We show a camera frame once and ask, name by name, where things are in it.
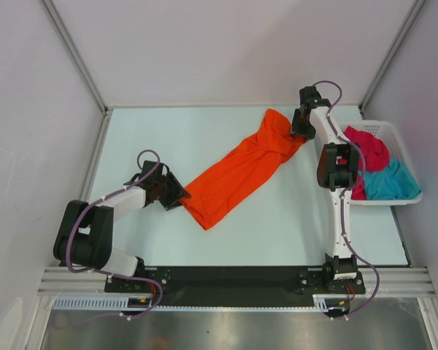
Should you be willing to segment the orange t-shirt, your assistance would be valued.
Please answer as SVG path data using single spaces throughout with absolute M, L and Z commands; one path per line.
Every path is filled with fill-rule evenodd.
M 209 230 L 265 184 L 305 142 L 303 136 L 291 134 L 286 116 L 267 109 L 255 133 L 187 185 L 191 196 L 181 204 L 203 230 Z

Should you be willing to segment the red t-shirt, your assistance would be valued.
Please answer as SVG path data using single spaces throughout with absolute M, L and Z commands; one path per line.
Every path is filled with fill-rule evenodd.
M 376 193 L 375 176 L 380 175 L 391 161 L 388 148 L 371 133 L 351 126 L 346 127 L 344 135 L 359 146 L 366 163 L 364 181 L 353 190 L 351 198 L 355 201 L 373 200 Z

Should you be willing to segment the white plastic laundry basket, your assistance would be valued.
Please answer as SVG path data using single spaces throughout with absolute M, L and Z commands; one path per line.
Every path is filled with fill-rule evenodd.
M 389 122 L 365 120 L 340 125 L 366 161 L 362 184 L 351 202 L 359 206 L 403 206 L 420 202 L 422 189 L 396 128 Z

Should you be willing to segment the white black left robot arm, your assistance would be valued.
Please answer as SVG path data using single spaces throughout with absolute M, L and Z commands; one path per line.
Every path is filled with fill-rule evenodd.
M 67 204 L 53 256 L 69 269 L 79 265 L 116 275 L 129 290 L 139 291 L 147 282 L 144 260 L 114 247 L 114 224 L 156 201 L 168 211 L 190 196 L 166 164 L 146 160 L 121 189 L 95 204 L 79 200 Z

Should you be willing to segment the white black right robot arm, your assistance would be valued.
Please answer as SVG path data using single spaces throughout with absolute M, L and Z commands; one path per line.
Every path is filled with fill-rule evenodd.
M 317 276 L 304 273 L 301 286 L 329 294 L 364 294 L 364 280 L 350 237 L 350 199 L 357 186 L 360 152 L 344 139 L 331 116 L 331 102 L 321 96 L 316 85 L 303 87 L 299 99 L 291 135 L 304 141 L 315 140 L 320 145 L 316 179 L 328 207 L 330 238 L 321 272 Z

